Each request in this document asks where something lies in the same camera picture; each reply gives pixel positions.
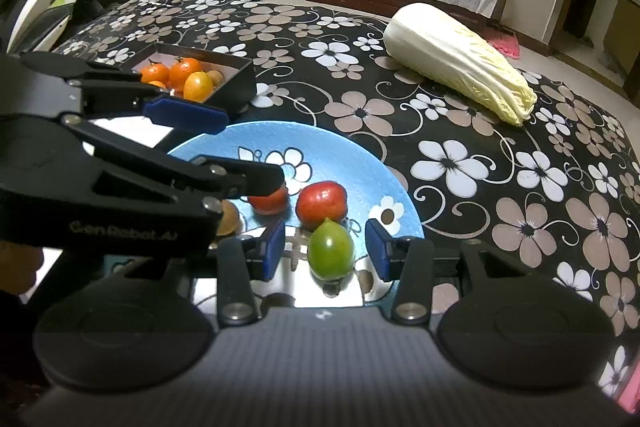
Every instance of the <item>box of fruit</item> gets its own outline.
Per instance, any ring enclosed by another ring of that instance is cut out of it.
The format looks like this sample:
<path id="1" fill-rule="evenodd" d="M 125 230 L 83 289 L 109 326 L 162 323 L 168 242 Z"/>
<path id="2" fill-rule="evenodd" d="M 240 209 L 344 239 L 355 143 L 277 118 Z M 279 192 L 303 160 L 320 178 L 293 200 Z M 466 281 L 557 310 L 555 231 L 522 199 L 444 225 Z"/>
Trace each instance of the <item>box of fruit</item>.
<path id="1" fill-rule="evenodd" d="M 256 95 L 250 58 L 156 43 L 123 68 L 142 73 L 142 81 L 168 89 L 173 96 L 224 109 L 233 118 Z"/>

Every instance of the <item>black box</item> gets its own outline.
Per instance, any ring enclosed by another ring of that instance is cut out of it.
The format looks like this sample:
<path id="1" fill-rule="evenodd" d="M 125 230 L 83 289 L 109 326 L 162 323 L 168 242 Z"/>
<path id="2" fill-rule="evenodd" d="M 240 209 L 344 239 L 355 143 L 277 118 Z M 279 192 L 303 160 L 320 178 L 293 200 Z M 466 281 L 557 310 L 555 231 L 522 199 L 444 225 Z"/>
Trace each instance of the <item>black box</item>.
<path id="1" fill-rule="evenodd" d="M 202 64 L 203 71 L 215 69 L 222 73 L 225 82 L 204 103 L 224 109 L 230 120 L 233 120 L 240 110 L 255 98 L 255 71 L 254 63 L 250 58 L 156 43 L 136 53 L 123 62 L 121 67 L 140 71 L 149 65 L 148 60 L 151 59 L 154 62 L 162 62 L 170 68 L 175 64 L 177 57 L 195 58 Z"/>

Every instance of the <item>floral tablecloth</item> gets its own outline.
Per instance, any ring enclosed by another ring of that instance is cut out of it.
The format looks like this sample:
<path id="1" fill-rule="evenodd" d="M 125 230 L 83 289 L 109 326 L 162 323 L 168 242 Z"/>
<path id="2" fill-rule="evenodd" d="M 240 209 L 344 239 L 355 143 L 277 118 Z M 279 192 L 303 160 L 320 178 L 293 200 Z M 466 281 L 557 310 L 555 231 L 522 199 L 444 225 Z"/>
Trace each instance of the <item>floral tablecloth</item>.
<path id="1" fill-rule="evenodd" d="M 118 64 L 162 41 L 252 58 L 258 96 L 239 121 L 349 137 L 396 175 L 436 245 L 479 237 L 599 305 L 619 340 L 600 380 L 613 394 L 638 346 L 640 168 L 625 130 L 561 78 L 529 71 L 538 105 L 509 126 L 388 57 L 384 29 L 321 7 L 133 0 L 58 51 Z M 379 219 L 401 235 L 399 212 L 381 201 Z"/>

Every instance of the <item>green fruit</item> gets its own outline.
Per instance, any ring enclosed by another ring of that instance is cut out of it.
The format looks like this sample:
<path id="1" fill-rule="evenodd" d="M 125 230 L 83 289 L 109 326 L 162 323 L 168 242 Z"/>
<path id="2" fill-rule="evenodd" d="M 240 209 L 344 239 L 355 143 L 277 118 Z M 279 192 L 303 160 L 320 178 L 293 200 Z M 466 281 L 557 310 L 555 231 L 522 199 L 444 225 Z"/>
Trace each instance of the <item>green fruit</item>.
<path id="1" fill-rule="evenodd" d="M 309 238 L 306 258 L 322 281 L 335 281 L 353 269 L 353 240 L 343 227 L 325 219 Z"/>

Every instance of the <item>plate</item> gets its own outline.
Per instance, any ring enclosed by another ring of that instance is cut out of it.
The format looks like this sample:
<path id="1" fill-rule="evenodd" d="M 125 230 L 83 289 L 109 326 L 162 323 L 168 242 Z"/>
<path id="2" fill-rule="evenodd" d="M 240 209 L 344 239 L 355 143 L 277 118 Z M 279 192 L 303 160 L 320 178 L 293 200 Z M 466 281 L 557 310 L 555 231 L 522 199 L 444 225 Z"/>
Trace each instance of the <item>plate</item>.
<path id="1" fill-rule="evenodd" d="M 257 236 L 271 219 L 286 218 L 287 244 L 274 279 L 269 283 L 252 282 L 263 312 L 274 304 L 362 306 L 388 295 L 392 285 L 378 279 L 365 248 L 364 224 L 369 217 L 379 219 L 393 236 L 424 237 L 414 204 L 392 172 L 363 147 L 331 131 L 282 121 L 238 123 L 217 136 L 197 136 L 170 154 L 182 160 L 212 155 L 282 166 L 290 196 L 285 214 L 259 216 L 247 201 L 234 200 L 241 214 L 238 233 Z M 321 285 L 311 276 L 306 261 L 310 234 L 300 227 L 295 214 L 300 190 L 325 180 L 338 182 L 347 191 L 349 212 L 344 224 L 353 238 L 357 259 L 353 273 L 339 287 Z M 204 312 L 212 313 L 215 293 L 215 280 L 200 279 L 194 302 Z"/>

